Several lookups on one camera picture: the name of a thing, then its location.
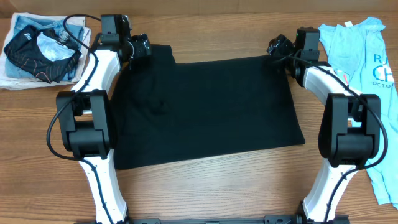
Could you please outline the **light blue t-shirt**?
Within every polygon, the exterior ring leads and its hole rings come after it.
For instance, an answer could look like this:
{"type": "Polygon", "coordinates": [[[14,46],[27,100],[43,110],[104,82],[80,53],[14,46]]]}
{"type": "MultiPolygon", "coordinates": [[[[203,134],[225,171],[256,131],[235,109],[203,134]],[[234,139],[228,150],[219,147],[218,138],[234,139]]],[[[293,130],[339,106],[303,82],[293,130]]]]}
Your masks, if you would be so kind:
{"type": "Polygon", "coordinates": [[[382,162],[367,170],[378,204],[397,206],[397,92],[381,32],[385,26],[369,17],[359,24],[322,24],[320,42],[328,63],[350,88],[381,99],[381,121],[388,149],[382,162]]]}

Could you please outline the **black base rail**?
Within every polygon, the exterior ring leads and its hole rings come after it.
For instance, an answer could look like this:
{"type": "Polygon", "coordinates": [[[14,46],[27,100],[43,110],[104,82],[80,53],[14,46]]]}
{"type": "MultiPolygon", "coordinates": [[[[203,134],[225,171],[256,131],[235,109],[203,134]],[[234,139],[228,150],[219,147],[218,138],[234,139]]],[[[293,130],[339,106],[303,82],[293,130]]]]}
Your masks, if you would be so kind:
{"type": "Polygon", "coordinates": [[[193,219],[193,220],[160,220],[133,219],[118,221],[117,224],[321,224],[313,220],[306,220],[300,215],[266,215],[264,218],[222,218],[222,219],[193,219]]]}

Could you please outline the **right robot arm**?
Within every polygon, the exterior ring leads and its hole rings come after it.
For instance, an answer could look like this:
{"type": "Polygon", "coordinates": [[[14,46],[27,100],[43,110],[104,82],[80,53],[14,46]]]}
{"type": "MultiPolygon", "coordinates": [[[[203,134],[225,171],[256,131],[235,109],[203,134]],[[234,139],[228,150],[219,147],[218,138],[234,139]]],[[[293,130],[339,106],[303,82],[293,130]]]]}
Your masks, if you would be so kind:
{"type": "Polygon", "coordinates": [[[380,98],[352,89],[338,78],[331,65],[319,59],[319,39],[318,29],[301,27],[295,41],[281,34],[267,48],[274,62],[325,109],[318,134],[323,162],[310,193],[295,215],[267,215],[266,223],[349,223],[348,216],[335,214],[337,205],[353,176],[376,157],[379,143],[388,143],[380,98]]]}

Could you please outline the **folded blue jeans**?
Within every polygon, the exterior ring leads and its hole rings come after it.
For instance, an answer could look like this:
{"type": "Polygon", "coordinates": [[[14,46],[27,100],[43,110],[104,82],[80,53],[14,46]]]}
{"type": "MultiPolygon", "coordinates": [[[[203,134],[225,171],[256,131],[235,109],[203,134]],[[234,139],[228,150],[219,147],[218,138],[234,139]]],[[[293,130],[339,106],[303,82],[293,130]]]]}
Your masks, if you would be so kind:
{"type": "MultiPolygon", "coordinates": [[[[84,38],[84,26],[85,26],[85,18],[84,17],[74,17],[72,23],[70,21],[67,22],[68,30],[80,41],[84,38]]],[[[37,16],[24,16],[22,14],[18,14],[15,17],[15,21],[13,22],[13,35],[18,34],[25,26],[32,25],[36,29],[53,29],[57,36],[61,36],[63,34],[63,19],[51,19],[48,17],[37,17],[37,16]]],[[[33,76],[19,67],[12,64],[8,59],[5,60],[5,74],[9,78],[32,78],[33,76]]]]}

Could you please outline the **black t-shirt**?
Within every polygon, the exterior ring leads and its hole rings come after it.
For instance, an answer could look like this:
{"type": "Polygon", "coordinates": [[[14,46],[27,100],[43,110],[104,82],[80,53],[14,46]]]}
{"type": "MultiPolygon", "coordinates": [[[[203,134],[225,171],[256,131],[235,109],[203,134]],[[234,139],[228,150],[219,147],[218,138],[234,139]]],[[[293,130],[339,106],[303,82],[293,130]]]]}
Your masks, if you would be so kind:
{"type": "Polygon", "coordinates": [[[177,63],[168,45],[119,76],[119,170],[305,143],[287,77],[268,55],[177,63]]]}

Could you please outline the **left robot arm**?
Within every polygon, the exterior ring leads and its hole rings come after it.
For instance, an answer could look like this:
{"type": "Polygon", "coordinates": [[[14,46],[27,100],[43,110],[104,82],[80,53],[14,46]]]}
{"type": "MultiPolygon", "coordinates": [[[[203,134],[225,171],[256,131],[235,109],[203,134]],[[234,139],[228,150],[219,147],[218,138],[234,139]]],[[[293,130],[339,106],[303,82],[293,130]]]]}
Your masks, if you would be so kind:
{"type": "Polygon", "coordinates": [[[108,93],[122,65],[150,56],[146,34],[131,35],[127,15],[105,14],[101,32],[88,47],[88,65],[70,91],[57,95],[57,113],[63,145],[81,165],[96,208],[95,223],[129,223],[129,209],[121,194],[116,169],[116,125],[108,93]]]}

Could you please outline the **folded beige cloth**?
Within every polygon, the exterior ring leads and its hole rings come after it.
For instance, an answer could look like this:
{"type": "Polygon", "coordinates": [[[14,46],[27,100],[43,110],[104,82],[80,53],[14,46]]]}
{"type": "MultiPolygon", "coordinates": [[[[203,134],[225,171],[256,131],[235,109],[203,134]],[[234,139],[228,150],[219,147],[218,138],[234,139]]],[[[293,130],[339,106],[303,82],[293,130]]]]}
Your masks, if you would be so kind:
{"type": "MultiPolygon", "coordinates": [[[[40,15],[36,15],[36,14],[29,14],[27,12],[25,13],[15,13],[12,15],[11,18],[11,23],[9,25],[9,27],[5,28],[4,30],[8,32],[5,40],[2,40],[2,46],[5,47],[10,41],[11,39],[14,37],[13,35],[13,31],[12,28],[13,26],[13,22],[15,21],[15,17],[18,14],[22,14],[24,16],[37,16],[37,17],[48,17],[51,19],[65,19],[63,16],[40,16],[40,15]]],[[[70,18],[67,20],[75,23],[75,21],[72,21],[73,18],[70,18]]],[[[84,38],[82,40],[82,42],[84,44],[89,44],[90,39],[91,39],[91,30],[89,28],[86,27],[86,20],[85,20],[85,26],[84,26],[84,38]]],[[[88,51],[84,48],[84,47],[79,47],[80,52],[82,53],[82,55],[79,58],[78,61],[78,65],[72,69],[72,71],[70,73],[65,74],[65,76],[62,78],[62,80],[60,81],[60,83],[57,82],[53,82],[51,84],[43,82],[41,80],[39,80],[38,78],[35,78],[34,76],[32,78],[9,78],[6,74],[5,74],[5,60],[7,59],[6,54],[4,53],[3,50],[1,50],[1,88],[2,89],[8,89],[8,90],[23,90],[23,89],[29,89],[29,88],[41,88],[41,87],[50,87],[50,86],[57,86],[57,85],[69,85],[69,84],[73,84],[77,81],[79,81],[79,79],[81,78],[81,75],[83,73],[84,70],[84,66],[85,66],[85,60],[87,57],[87,53],[88,51]]]]}

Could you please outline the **folded black patterned shirt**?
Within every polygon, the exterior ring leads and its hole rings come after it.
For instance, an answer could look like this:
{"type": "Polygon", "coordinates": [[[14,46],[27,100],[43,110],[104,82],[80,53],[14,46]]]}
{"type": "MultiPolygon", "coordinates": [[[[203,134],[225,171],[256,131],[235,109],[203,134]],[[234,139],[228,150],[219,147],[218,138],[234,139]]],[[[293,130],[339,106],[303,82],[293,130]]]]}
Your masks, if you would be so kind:
{"type": "Polygon", "coordinates": [[[60,82],[78,64],[81,52],[70,39],[62,40],[54,29],[25,26],[5,46],[7,59],[43,82],[60,82]]]}

